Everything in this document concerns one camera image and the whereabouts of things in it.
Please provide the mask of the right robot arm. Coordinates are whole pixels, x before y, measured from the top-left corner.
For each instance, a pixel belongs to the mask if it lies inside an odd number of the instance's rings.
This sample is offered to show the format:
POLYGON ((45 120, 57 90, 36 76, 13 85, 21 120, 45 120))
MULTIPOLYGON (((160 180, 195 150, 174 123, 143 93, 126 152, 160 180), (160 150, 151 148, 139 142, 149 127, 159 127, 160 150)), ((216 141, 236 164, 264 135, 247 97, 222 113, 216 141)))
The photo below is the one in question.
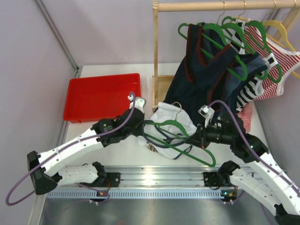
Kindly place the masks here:
POLYGON ((229 160, 217 171, 220 183, 244 190, 267 208, 279 225, 300 223, 300 189, 279 167, 267 146, 258 137, 245 133, 240 119, 226 115, 217 120, 217 125, 202 123, 186 143, 202 149, 210 143, 229 145, 232 153, 255 171, 262 182, 229 160))

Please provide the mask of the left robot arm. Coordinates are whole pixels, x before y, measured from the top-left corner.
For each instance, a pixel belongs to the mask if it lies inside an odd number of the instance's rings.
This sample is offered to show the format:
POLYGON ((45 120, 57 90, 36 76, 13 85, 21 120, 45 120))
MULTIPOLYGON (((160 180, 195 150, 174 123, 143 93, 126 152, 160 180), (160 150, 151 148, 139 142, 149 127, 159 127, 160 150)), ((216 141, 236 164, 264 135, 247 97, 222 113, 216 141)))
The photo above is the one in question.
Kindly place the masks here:
POLYGON ((135 108, 126 110, 114 119, 101 119, 75 139, 52 150, 27 155, 28 169, 35 193, 46 194, 56 187, 80 183, 99 187, 107 179, 104 166, 99 162, 91 165, 71 166, 71 162, 111 144, 119 143, 131 135, 141 135, 144 112, 135 108))

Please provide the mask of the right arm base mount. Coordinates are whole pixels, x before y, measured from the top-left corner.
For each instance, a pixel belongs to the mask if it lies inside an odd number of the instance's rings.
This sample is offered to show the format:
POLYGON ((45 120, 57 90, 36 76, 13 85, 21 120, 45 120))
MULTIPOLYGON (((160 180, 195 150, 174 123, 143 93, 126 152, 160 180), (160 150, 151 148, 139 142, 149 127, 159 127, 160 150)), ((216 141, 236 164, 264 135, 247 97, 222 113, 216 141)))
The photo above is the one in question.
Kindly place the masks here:
POLYGON ((221 187, 231 187, 230 178, 226 174, 219 172, 204 172, 203 173, 204 186, 213 190, 221 187))

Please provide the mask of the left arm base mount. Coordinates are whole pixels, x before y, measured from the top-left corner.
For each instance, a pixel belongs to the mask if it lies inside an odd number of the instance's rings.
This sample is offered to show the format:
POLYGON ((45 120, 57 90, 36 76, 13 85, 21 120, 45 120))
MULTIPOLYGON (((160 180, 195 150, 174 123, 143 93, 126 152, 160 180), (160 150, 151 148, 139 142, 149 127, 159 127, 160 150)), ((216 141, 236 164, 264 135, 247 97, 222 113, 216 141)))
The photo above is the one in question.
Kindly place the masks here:
POLYGON ((116 188, 120 185, 120 173, 108 172, 106 175, 100 175, 93 183, 93 187, 116 188))

